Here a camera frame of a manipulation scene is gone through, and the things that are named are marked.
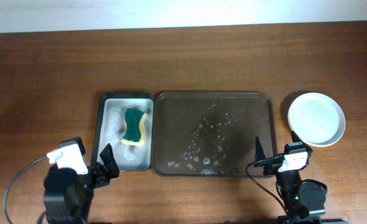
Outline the pale green plate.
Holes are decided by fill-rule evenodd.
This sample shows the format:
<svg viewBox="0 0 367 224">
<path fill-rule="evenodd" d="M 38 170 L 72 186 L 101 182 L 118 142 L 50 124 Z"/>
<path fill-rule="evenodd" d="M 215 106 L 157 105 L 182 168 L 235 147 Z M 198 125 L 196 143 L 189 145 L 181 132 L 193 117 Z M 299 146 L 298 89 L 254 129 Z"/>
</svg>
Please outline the pale green plate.
<svg viewBox="0 0 367 224">
<path fill-rule="evenodd" d="M 289 127 L 306 144 L 328 147 L 344 135 L 346 118 L 340 105 L 321 93 L 304 93 L 293 100 L 287 112 Z"/>
</svg>

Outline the yellow green scrubbing sponge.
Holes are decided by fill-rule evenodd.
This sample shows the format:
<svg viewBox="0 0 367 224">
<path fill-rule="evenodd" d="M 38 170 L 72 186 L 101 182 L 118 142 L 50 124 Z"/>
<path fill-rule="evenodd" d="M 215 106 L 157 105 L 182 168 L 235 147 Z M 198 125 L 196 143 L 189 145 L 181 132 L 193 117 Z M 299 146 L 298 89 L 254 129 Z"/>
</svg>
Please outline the yellow green scrubbing sponge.
<svg viewBox="0 0 367 224">
<path fill-rule="evenodd" d="M 147 113 L 135 108 L 128 108 L 124 114 L 125 134 L 121 140 L 123 144 L 143 146 L 146 139 L 144 122 Z"/>
</svg>

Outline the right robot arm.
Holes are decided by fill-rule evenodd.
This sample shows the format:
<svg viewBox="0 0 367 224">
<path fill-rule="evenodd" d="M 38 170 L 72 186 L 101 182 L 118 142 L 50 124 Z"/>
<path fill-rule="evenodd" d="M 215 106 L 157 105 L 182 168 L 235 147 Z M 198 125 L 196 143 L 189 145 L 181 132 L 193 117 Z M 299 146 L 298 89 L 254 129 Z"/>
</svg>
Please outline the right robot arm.
<svg viewBox="0 0 367 224">
<path fill-rule="evenodd" d="M 300 171 L 309 165 L 312 148 L 304 143 L 295 132 L 292 142 L 285 145 L 284 152 L 266 157 L 259 138 L 256 138 L 254 162 L 248 166 L 262 167 L 263 175 L 276 177 L 277 195 L 271 194 L 285 211 L 279 223 L 322 223 L 325 214 L 327 186 L 313 179 L 302 179 Z"/>
</svg>

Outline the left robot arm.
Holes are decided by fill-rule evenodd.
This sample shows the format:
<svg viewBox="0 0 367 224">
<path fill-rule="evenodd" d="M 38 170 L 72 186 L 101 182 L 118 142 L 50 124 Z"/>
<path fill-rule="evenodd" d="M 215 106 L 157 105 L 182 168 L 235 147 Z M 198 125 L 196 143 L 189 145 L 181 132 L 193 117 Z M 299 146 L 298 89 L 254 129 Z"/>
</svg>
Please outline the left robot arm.
<svg viewBox="0 0 367 224">
<path fill-rule="evenodd" d="M 49 223 L 87 223 L 95 189 L 119 177 L 113 149 L 107 144 L 102 163 L 87 167 L 79 144 L 60 147 L 47 154 L 53 167 L 44 180 L 45 216 Z"/>
</svg>

